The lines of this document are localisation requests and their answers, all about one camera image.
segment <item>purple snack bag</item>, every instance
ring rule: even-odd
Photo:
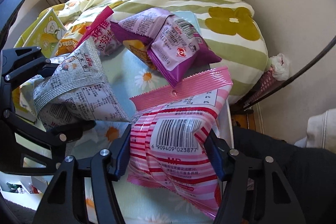
[[[193,65],[221,61],[195,28],[162,8],[151,8],[119,23],[111,22],[117,40],[175,87]]]

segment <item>light blue fabric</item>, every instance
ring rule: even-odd
[[[176,12],[176,15],[190,22],[199,32],[200,28],[192,12]],[[152,89],[168,85],[167,80],[159,72],[147,67],[140,59],[125,47],[120,47],[110,56],[101,57],[104,71],[112,86],[113,92],[126,113],[132,117],[135,106],[130,97],[140,95]],[[209,66],[192,68],[186,76],[208,70]],[[144,73],[151,73],[152,84],[143,84]],[[76,144],[72,155],[76,158],[89,157],[110,145],[106,131],[117,128],[122,134],[127,124],[117,122],[97,122],[97,126]],[[212,223],[202,212],[188,203],[181,196],[167,189],[152,189],[134,185],[126,181],[127,173],[120,181],[114,182],[114,190],[126,223]],[[90,178],[85,180],[86,198],[92,199]],[[93,208],[88,208],[90,221],[97,223]]]

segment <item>pink striped wrapper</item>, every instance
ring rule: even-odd
[[[227,67],[201,72],[131,98],[127,180],[178,193],[211,218],[221,203],[217,176],[204,150],[232,87]]]

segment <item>cartoon bear illustration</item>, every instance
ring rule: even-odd
[[[47,26],[44,28],[45,33],[53,34],[55,38],[59,41],[65,34],[65,30],[61,27],[58,27],[57,22],[54,20],[52,16],[49,17],[49,22]]]

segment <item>floral bedsheet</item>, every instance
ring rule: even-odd
[[[65,27],[69,28],[93,21],[107,5],[113,9],[116,20],[152,7],[194,13],[202,37],[223,59],[210,67],[226,65],[229,68],[234,83],[229,96],[231,104],[244,96],[269,67],[264,39],[253,20],[254,10],[242,0],[69,0],[53,8]],[[154,78],[147,80],[149,87],[153,87],[154,82]]]

